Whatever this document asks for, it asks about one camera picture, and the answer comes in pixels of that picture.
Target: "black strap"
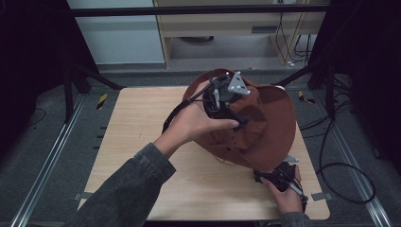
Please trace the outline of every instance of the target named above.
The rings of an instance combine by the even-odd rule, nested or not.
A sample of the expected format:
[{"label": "black strap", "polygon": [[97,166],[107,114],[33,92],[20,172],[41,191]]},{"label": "black strap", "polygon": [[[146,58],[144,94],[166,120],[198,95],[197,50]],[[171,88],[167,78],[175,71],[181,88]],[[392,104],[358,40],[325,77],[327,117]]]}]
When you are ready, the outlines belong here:
[{"label": "black strap", "polygon": [[212,82],[210,82],[206,87],[204,87],[200,92],[198,92],[197,94],[195,94],[194,96],[191,96],[190,98],[188,98],[187,100],[184,100],[183,102],[181,102],[178,106],[176,106],[176,108],[174,108],[174,110],[170,113],[170,115],[168,116],[168,118],[165,121],[165,124],[163,125],[163,130],[162,130],[162,134],[165,133],[165,131],[168,129],[168,126],[170,126],[171,121],[174,119],[174,117],[185,107],[189,106],[189,104],[191,104],[192,102],[195,101],[195,99],[197,99],[200,95],[202,95],[207,89],[209,89],[210,86],[212,86]]}]

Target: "gray sleeve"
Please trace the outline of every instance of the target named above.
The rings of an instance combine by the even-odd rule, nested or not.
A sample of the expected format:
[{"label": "gray sleeve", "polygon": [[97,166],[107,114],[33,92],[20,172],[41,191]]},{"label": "gray sleeve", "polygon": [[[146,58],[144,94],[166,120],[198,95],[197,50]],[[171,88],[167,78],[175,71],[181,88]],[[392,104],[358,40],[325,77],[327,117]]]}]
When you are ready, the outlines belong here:
[{"label": "gray sleeve", "polygon": [[65,226],[142,226],[174,166],[148,144],[122,165]]},{"label": "gray sleeve", "polygon": [[306,227],[310,226],[309,217],[301,212],[286,213],[281,217],[282,227]]}]

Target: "tape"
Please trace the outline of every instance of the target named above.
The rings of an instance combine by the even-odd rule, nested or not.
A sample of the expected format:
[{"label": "tape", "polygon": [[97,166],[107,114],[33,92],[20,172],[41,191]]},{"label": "tape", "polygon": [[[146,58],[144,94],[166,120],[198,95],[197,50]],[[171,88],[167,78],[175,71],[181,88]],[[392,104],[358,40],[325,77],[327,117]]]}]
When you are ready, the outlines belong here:
[{"label": "tape", "polygon": [[304,101],[304,102],[307,102],[307,103],[315,103],[315,99],[312,99],[312,98],[305,98],[305,97],[304,97],[304,93],[301,92],[301,91],[298,92],[298,98],[299,98],[301,101]]},{"label": "tape", "polygon": [[103,94],[100,96],[100,99],[97,103],[96,109],[101,110],[103,108],[104,102],[106,101],[107,94]]}]

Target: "wide-brimmed hat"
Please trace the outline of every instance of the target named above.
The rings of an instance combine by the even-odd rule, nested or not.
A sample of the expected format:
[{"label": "wide-brimmed hat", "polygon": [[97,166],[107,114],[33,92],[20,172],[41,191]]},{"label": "wide-brimmed hat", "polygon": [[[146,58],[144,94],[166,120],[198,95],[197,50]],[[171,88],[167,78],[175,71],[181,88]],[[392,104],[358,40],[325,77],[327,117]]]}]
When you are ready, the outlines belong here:
[{"label": "wide-brimmed hat", "polygon": [[[200,75],[187,88],[183,100],[194,95],[198,85],[208,79],[234,72],[216,69]],[[218,158],[259,171],[279,166],[287,157],[295,137],[296,118],[288,93],[280,87],[257,84],[242,76],[251,93],[233,103],[231,109],[249,116],[237,131],[211,131],[195,140]]]}]

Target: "wooden table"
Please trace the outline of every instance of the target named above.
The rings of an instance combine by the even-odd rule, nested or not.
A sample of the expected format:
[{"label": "wooden table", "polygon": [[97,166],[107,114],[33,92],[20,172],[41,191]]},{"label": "wooden table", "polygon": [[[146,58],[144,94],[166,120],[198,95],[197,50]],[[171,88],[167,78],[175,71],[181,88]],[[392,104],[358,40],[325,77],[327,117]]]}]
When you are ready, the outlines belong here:
[{"label": "wooden table", "polygon": [[[115,104],[85,192],[95,192],[135,152],[153,142],[172,109],[181,102],[186,87],[123,89]],[[321,192],[304,140],[297,128],[290,155],[300,160],[302,186],[309,197],[306,213],[326,219],[325,201],[313,201]],[[261,220],[278,219],[268,189],[253,179],[253,171],[222,163],[191,142],[170,158],[177,172],[162,187],[148,219],[151,220]]]}]

